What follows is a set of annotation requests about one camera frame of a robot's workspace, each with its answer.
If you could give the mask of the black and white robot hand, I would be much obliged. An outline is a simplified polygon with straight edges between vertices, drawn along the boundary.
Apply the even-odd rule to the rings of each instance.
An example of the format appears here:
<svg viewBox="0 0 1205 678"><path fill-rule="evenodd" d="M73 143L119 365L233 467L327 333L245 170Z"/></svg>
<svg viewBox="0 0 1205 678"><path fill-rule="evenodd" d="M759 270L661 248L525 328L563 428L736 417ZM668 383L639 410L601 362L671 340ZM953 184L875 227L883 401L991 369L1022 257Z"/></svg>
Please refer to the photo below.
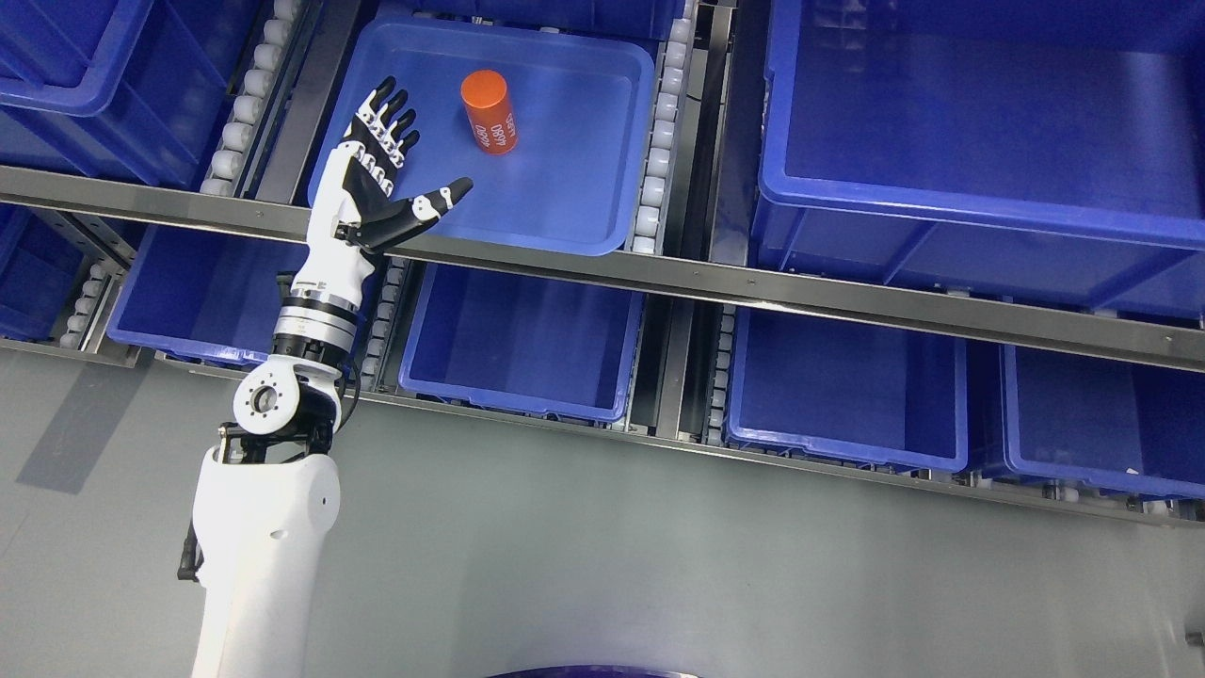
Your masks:
<svg viewBox="0 0 1205 678"><path fill-rule="evenodd" d="M419 196L394 197L419 138L415 120L408 92L392 76L357 104L321 171L307 222L307 257L290 283L290 303L358 308L380 257L430 231L474 189L474 179L460 177Z"/></svg>

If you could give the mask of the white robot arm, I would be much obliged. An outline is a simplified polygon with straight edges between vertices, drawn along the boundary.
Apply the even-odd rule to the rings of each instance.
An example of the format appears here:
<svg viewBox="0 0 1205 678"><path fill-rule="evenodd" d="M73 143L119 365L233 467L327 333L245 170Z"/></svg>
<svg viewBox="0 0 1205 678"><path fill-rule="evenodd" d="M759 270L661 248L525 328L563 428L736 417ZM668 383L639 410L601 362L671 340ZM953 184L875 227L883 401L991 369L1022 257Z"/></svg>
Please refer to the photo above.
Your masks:
<svg viewBox="0 0 1205 678"><path fill-rule="evenodd" d="M315 579L341 506L329 452L362 291L293 283L266 360L233 394L202 455L193 578L205 589L194 677L304 673Z"/></svg>

